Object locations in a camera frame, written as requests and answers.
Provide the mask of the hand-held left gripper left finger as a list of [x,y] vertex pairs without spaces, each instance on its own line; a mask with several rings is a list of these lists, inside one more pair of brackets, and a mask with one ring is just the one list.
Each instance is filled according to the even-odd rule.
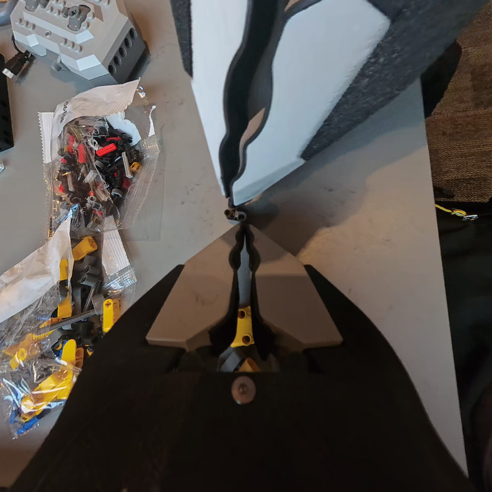
[[231,345],[242,248],[243,225],[236,225],[184,264],[147,334],[149,344],[187,352],[205,346],[222,352]]

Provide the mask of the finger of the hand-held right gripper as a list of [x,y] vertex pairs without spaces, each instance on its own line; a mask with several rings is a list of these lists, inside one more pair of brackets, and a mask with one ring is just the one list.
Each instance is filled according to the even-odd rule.
[[308,160],[303,152],[390,25],[370,1],[289,5],[262,120],[240,145],[234,205],[252,200]]
[[224,87],[244,34],[249,1],[191,1],[191,87],[223,195],[219,147],[226,134]]

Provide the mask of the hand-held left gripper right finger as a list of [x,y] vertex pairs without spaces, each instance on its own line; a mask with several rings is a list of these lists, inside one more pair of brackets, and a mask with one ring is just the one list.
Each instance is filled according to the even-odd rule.
[[259,356],[339,346],[342,335],[302,262],[252,225],[246,226],[246,249]]

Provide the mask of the yellow grey brick assembly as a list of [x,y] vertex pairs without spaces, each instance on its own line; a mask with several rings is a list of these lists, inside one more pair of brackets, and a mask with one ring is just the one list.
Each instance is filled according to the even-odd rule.
[[251,307],[239,308],[237,316],[236,335],[230,347],[219,357],[220,372],[261,372],[255,352],[252,328]]

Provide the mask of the grey bent beam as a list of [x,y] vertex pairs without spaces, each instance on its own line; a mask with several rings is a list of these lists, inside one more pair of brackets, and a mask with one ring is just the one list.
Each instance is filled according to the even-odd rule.
[[[234,205],[234,203],[232,202],[232,199],[231,199],[231,198],[228,198],[228,199],[227,199],[227,208],[226,208],[226,209],[233,209],[233,210],[235,210],[235,212],[236,212],[236,211],[242,211],[242,212],[245,212],[245,211],[244,211],[244,209],[243,209],[243,206],[241,206],[241,205],[240,205],[240,206],[236,206],[236,205]],[[238,222],[238,221],[237,221],[237,219],[236,219],[236,220],[228,220],[228,221],[229,221],[230,223],[240,223],[240,222]]]

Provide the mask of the bag of black red pins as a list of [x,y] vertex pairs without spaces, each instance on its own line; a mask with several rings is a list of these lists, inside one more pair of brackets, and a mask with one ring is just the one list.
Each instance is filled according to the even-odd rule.
[[89,89],[39,112],[46,240],[68,216],[71,238],[133,226],[160,147],[140,78]]

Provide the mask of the grey desk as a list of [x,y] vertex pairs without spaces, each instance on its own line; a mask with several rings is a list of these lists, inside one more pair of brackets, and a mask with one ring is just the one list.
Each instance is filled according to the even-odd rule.
[[[141,84],[161,153],[122,232],[141,297],[230,224],[169,1],[126,1],[150,48]],[[466,470],[420,81],[269,188],[254,224],[352,300],[403,361],[436,431]]]

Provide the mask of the grey hub brick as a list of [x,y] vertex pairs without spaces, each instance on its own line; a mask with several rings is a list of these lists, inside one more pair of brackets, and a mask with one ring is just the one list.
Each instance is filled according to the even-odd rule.
[[18,1],[15,41],[61,80],[89,87],[134,80],[146,44],[124,1]]

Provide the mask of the bag of yellow bricks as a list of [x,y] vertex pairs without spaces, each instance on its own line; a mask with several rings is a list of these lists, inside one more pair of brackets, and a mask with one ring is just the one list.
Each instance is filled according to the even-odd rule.
[[60,231],[1,275],[1,420],[14,439],[62,407],[137,283],[113,217],[103,233]]

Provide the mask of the black backpack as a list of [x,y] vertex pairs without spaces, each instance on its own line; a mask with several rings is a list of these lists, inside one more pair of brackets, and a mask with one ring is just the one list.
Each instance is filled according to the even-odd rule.
[[437,202],[469,475],[491,491],[491,200]]

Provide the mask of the black battery box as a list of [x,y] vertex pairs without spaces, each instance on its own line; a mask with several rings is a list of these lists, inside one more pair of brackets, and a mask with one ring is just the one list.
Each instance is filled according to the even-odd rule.
[[3,74],[4,56],[1,54],[1,152],[14,146],[7,77]]

